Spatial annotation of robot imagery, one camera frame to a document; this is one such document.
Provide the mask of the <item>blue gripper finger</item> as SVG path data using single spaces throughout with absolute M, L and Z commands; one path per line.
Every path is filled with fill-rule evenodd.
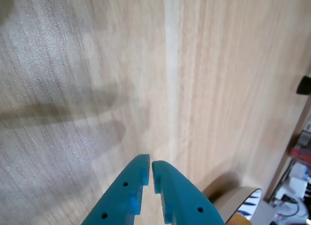
M 215 206 L 178 169 L 158 160 L 152 163 L 154 189 L 160 194 L 167 225 L 223 225 Z
M 149 184 L 150 155 L 137 155 L 122 170 L 84 219 L 84 225 L 133 225 Z

